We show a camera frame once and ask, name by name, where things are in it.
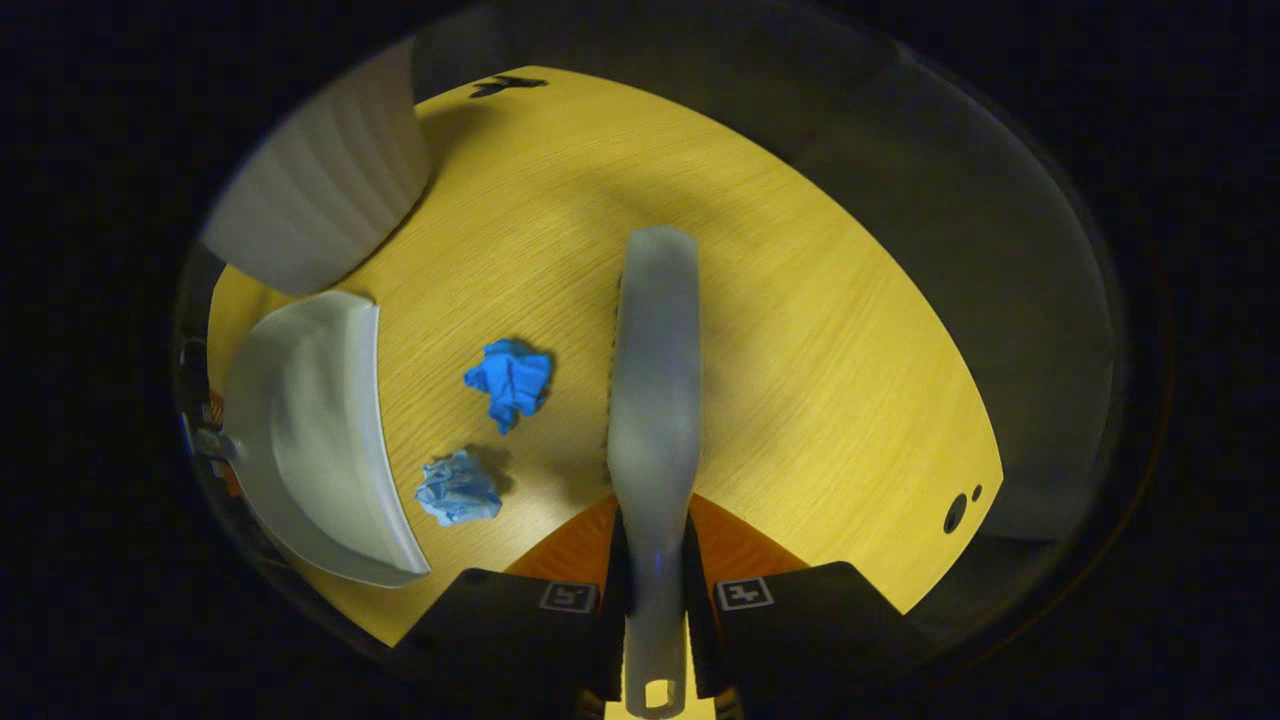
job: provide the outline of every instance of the round hole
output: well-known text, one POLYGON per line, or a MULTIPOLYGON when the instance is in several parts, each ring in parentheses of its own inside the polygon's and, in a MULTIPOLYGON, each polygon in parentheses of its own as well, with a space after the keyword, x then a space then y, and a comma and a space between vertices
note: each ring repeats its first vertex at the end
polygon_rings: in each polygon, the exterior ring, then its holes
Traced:
POLYGON ((947 510, 947 516, 945 520, 942 520, 943 533, 950 533, 951 530, 956 529, 957 525, 960 525, 960 520, 964 518, 965 502, 966 500, 964 497, 964 493, 957 495, 956 498, 951 501, 951 507, 947 510))

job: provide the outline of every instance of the wood grain surface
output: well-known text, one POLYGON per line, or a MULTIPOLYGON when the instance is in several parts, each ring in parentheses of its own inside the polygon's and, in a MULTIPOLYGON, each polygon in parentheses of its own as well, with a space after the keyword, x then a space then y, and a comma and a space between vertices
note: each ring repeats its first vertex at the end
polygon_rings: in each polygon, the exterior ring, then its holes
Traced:
MULTIPOLYGON (((393 591, 294 566, 394 644, 461 570, 506 568, 609 493, 623 242, 671 224, 699 241, 701 263, 694 491, 809 564, 852 562, 909 610, 969 542, 1002 477, 982 400, 928 301, 849 213, 717 122, 594 77, 509 74, 548 85, 480 99, 467 86, 417 106, 428 192, 335 286, 383 307, 387 452, 433 571, 393 591), (556 359, 547 404, 506 437, 486 396, 462 384, 500 337, 556 359), (500 473, 504 506, 442 528, 413 492, 424 462, 465 446, 500 473), (955 497, 978 484, 980 498, 945 533, 955 497)), ((210 315, 215 389, 252 325, 293 300, 227 269, 210 315)))

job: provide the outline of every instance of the light blue crumpled paper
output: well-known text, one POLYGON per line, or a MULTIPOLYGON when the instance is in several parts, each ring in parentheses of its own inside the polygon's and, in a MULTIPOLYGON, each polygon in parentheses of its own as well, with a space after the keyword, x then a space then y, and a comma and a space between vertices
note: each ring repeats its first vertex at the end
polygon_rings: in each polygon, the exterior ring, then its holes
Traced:
POLYGON ((442 527, 494 518, 502 510, 493 478, 465 450, 422 465, 422 478, 415 497, 442 527))
POLYGON ((462 382, 489 393, 489 416, 498 423, 498 432, 507 434, 516 424, 517 410, 521 415, 532 415, 541 407, 550 377, 550 355, 503 338, 484 347, 484 360, 467 370, 462 382))

